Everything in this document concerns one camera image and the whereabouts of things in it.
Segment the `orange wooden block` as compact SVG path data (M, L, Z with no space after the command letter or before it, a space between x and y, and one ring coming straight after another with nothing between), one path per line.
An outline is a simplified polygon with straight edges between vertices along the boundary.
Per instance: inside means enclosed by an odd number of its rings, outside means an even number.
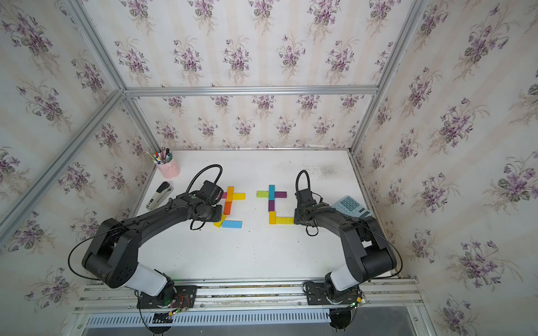
M229 216L231 214L232 202L226 202L224 205L223 214Z

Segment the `light blue wooden block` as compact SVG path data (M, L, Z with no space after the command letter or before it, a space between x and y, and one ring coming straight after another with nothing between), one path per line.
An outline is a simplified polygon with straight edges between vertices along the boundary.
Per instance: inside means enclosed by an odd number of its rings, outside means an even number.
M241 229L242 221L223 221L222 228Z

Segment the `orange-yellow wooden block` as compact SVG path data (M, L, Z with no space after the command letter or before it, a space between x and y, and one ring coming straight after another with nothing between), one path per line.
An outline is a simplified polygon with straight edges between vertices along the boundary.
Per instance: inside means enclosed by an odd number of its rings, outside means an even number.
M232 202L233 196L234 196L235 189L233 186L229 186L227 190L227 196L226 196L226 202Z

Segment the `lemon yellow block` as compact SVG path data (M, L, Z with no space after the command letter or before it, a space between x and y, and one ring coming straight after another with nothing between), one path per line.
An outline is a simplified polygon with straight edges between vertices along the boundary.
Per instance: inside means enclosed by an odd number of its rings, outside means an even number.
M276 225L294 225L293 217L277 217L275 219Z

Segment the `teal wooden block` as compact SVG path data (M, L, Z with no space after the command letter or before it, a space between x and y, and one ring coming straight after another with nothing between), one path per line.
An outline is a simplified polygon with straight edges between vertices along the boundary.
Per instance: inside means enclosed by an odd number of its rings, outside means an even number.
M269 190L268 190L268 200L270 202L274 202L275 201L275 186L274 185L270 185L269 186Z

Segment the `green wooden block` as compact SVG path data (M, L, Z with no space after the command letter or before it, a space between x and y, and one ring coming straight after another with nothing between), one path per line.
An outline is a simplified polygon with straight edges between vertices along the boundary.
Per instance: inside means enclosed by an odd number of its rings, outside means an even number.
M256 197L258 197L258 198L268 198L269 197L269 192L267 190L258 190L256 192Z

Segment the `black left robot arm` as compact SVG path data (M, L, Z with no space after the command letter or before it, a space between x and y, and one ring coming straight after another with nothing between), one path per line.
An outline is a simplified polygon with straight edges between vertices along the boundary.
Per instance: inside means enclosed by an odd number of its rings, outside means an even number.
M172 280L138 261L140 247L179 223L220 221L223 207L219 201L223 194L216 183L205 181L200 190L170 198L162 207L141 216L102 222L93 236L82 241L90 243L82 267L93 275L93 280L109 288L131 288L152 297L162 295Z

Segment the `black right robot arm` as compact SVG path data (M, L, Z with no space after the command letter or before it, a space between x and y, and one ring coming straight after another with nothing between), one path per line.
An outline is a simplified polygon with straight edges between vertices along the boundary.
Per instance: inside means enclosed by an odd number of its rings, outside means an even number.
M328 294L343 293L396 268L395 251L374 217L346 215L325 202L317 202L309 189L297 191L295 196L295 224L323 228L340 238L345 264L326 275L324 287Z

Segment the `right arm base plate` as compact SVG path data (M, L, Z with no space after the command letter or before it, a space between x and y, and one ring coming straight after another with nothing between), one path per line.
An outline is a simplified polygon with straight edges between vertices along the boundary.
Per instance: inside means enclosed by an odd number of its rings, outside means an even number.
M344 291L337 291L332 285L305 281L302 285L309 306L318 305L362 305L366 301L358 285Z

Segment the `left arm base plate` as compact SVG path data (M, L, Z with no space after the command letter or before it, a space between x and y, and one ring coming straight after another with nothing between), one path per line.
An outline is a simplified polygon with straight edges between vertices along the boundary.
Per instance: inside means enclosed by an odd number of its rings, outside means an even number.
M190 309L196 301L197 286L167 286L157 296L144 292L137 299L138 309Z

